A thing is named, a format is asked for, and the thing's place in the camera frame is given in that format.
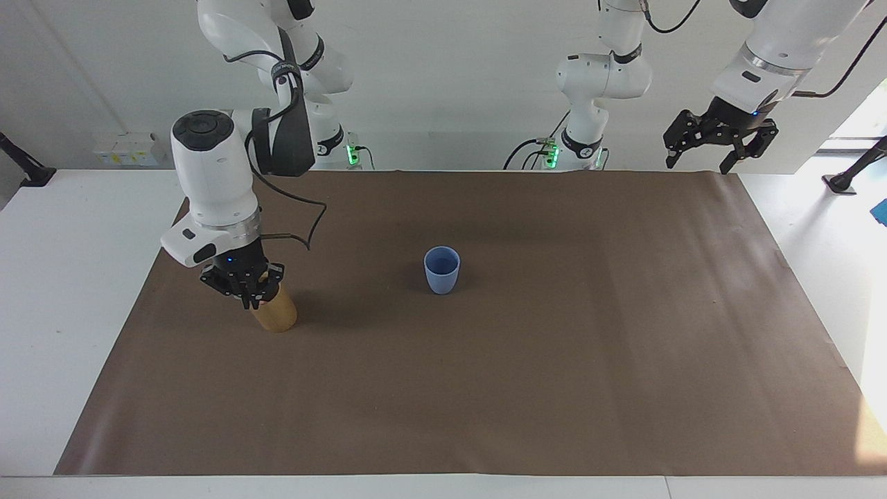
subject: tan cylindrical object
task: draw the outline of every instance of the tan cylindrical object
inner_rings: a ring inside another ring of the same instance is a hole
[[[259,309],[252,312],[259,324],[272,333],[290,330],[299,316],[295,310],[293,299],[289,297],[287,289],[282,285],[278,294],[270,302],[262,302]]]

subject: blue object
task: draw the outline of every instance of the blue object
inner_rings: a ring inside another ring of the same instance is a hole
[[[872,216],[875,217],[882,226],[887,226],[887,199],[881,201],[881,204],[872,209]]]
[[[456,286],[461,265],[459,253],[448,246],[437,246],[425,254],[425,277],[437,295],[446,295]]]

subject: blue cup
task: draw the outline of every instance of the blue cup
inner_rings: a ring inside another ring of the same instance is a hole
[[[437,295],[446,295],[452,291],[459,278],[459,253],[448,246],[438,246],[425,254],[425,277],[428,286]]]

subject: black pole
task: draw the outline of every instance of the black pole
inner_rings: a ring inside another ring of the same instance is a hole
[[[2,132],[0,132],[0,149],[3,149],[3,152],[11,157],[27,175],[27,178],[21,181],[22,187],[43,187],[55,175],[56,169],[43,166],[31,154],[13,144]]]
[[[859,175],[868,165],[880,161],[887,154],[887,136],[881,137],[871,149],[869,149],[857,162],[842,173],[834,177],[823,177],[826,185],[837,194],[846,193],[850,189],[853,179]]]

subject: white wall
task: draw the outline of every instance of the white wall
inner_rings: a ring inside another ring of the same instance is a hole
[[[592,0],[316,4],[318,29],[352,58],[357,73],[352,90],[335,101],[380,168],[500,168],[516,143],[546,135],[566,111],[554,80],[559,60],[601,50]],[[690,4],[656,0],[652,9],[668,26]],[[251,67],[226,65],[203,38],[195,10],[185,0],[3,0],[0,130],[48,164],[91,168],[97,166],[92,136],[119,130],[102,99],[130,131],[164,138],[196,108],[272,106]],[[885,13],[887,3],[872,5],[804,87],[830,87]],[[41,17],[49,31],[35,27]],[[664,168],[663,131],[681,109],[707,107],[711,80],[750,26],[727,0],[710,0],[678,33],[648,32],[644,46],[655,81],[644,99],[608,104],[609,168]],[[738,170],[797,170],[887,77],[879,60],[885,49],[882,36],[832,99],[780,105],[773,118],[781,135],[763,160]],[[57,62],[64,50],[73,65]],[[89,81],[70,78],[77,68]],[[725,154],[719,147],[695,150],[679,167],[716,168]]]

